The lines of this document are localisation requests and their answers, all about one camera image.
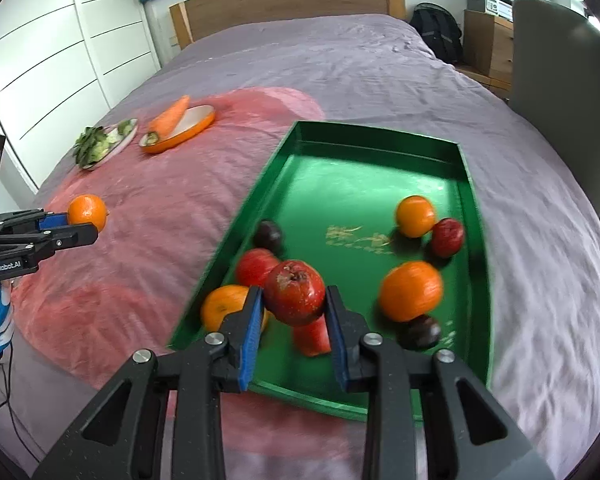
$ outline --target green tray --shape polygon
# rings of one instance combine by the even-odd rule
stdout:
[[[427,257],[427,234],[407,240],[395,231],[394,210],[420,194],[439,218],[465,227],[466,241],[450,261]],[[304,260],[327,285],[337,285],[345,306],[363,314],[374,332],[395,338],[395,325],[378,315],[382,278],[408,260],[428,259],[442,273],[445,292],[432,311],[443,338],[488,385],[491,369],[489,279],[471,179],[457,144],[415,134],[337,123],[296,123],[264,168],[202,275],[176,327],[170,348],[183,349],[204,334],[200,306],[220,285],[235,283],[234,266],[252,248],[263,218],[285,234],[285,257]],[[366,394],[345,394],[330,355],[297,352],[291,328],[271,319],[262,334],[250,389],[330,415],[366,419]],[[421,419],[417,395],[414,416]]]

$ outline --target dark purple fruit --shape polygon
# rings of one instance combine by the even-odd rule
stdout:
[[[282,229],[273,220],[262,220],[253,235],[253,245],[268,249],[274,254],[282,250]]]
[[[423,314],[402,326],[398,344],[407,350],[427,350],[437,345],[441,337],[440,323]]]

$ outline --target white wardrobe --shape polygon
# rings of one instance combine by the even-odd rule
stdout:
[[[35,186],[159,68],[139,0],[0,3],[0,129]]]

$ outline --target blue gripper pad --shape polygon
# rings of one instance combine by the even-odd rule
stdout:
[[[253,377],[253,371],[256,367],[256,356],[258,354],[258,345],[260,343],[260,325],[262,323],[262,289],[258,289],[258,293],[253,300],[253,308],[251,309],[251,317],[244,335],[244,342],[240,349],[240,369],[238,372],[238,387],[241,392],[244,392],[249,386],[249,382]]]
[[[347,391],[347,385],[349,384],[349,373],[347,371],[347,348],[344,344],[340,323],[336,318],[336,312],[332,303],[331,294],[328,292],[325,301],[326,306],[324,313],[325,320],[327,322],[327,332],[329,333],[329,343],[331,345],[333,373],[342,390]]]
[[[42,220],[38,220],[38,229],[40,231],[51,229],[52,227],[61,227],[64,225],[69,225],[66,213],[47,215]]]

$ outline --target wire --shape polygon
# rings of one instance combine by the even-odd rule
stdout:
[[[15,432],[16,436],[18,437],[18,440],[24,446],[24,449],[26,449],[29,452],[29,454],[33,457],[33,460],[35,460],[36,463],[40,463],[40,460],[38,459],[38,457],[33,454],[32,450],[30,450],[29,446],[27,446],[27,444],[24,443],[24,440],[18,433],[18,428],[16,427],[16,421],[13,416],[13,409],[11,407],[11,369],[12,369],[12,365],[13,365],[13,342],[10,342],[9,346],[11,348],[11,354],[9,355],[9,371],[7,373],[5,373],[5,371],[4,371],[4,365],[2,363],[0,363],[0,366],[2,367],[2,374],[4,376],[4,389],[5,389],[5,392],[7,395],[7,399],[0,403],[0,408],[3,407],[5,404],[7,405],[7,408],[9,409],[9,416],[11,417],[11,424],[13,425],[13,431]]]

